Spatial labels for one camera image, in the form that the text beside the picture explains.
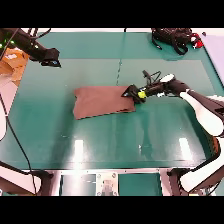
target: green table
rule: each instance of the green table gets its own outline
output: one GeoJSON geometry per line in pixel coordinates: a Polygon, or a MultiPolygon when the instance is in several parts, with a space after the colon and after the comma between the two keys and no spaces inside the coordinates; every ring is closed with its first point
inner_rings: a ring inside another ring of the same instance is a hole
{"type": "MultiPolygon", "coordinates": [[[[223,95],[205,49],[179,57],[158,50],[147,33],[50,33],[40,42],[57,48],[62,68],[29,61],[10,120],[33,169],[113,169],[196,166],[210,156],[193,109],[178,98],[151,97],[136,112],[75,120],[74,89],[85,85],[145,84],[142,70],[176,77],[205,95],[223,95]],[[190,155],[180,141],[188,142],[190,155]],[[75,148],[83,140],[83,151],[75,148]]],[[[0,142],[3,162],[27,169],[8,129],[0,142]]]]}

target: wire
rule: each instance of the wire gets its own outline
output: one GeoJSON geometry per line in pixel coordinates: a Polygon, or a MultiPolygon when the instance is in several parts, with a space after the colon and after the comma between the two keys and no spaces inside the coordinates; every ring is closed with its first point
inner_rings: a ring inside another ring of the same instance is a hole
{"type": "Polygon", "coordinates": [[[17,29],[14,31],[14,33],[12,34],[12,36],[10,37],[10,39],[8,40],[7,44],[5,45],[5,47],[4,47],[3,51],[2,51],[2,54],[1,54],[1,56],[0,56],[0,61],[2,60],[2,58],[3,58],[4,54],[5,54],[5,51],[6,51],[7,47],[8,47],[8,45],[9,45],[10,41],[11,41],[12,38],[16,35],[16,33],[19,31],[19,29],[20,29],[20,28],[17,28],[17,29]]]}
{"type": "Polygon", "coordinates": [[[0,101],[1,101],[1,103],[2,103],[3,110],[4,110],[4,112],[5,112],[6,122],[7,122],[7,124],[9,125],[9,127],[10,127],[10,129],[11,129],[11,131],[12,131],[12,134],[13,134],[14,138],[16,139],[16,142],[18,143],[18,145],[19,145],[19,147],[20,147],[20,149],[21,149],[21,151],[22,151],[24,157],[25,157],[26,160],[27,160],[27,163],[28,163],[28,166],[29,166],[29,170],[30,170],[30,174],[31,174],[31,176],[32,176],[32,180],[33,180],[33,186],[34,186],[35,195],[37,196],[37,189],[36,189],[36,185],[35,185],[35,181],[34,181],[34,176],[33,176],[32,169],[31,169],[30,161],[29,161],[29,159],[28,159],[28,157],[27,157],[27,155],[26,155],[26,153],[25,153],[25,151],[24,151],[24,149],[23,149],[21,143],[19,142],[19,139],[17,138],[16,133],[15,133],[15,131],[13,130],[12,125],[11,125],[11,123],[10,123],[10,121],[9,121],[9,117],[8,117],[8,114],[7,114],[7,111],[6,111],[6,107],[5,107],[4,101],[3,101],[3,99],[2,99],[2,95],[1,95],[1,93],[0,93],[0,101]]]}
{"type": "Polygon", "coordinates": [[[217,189],[217,187],[219,186],[220,183],[221,183],[221,180],[215,185],[215,187],[213,188],[213,190],[211,192],[209,192],[208,194],[206,194],[206,196],[210,196],[217,189]]]}

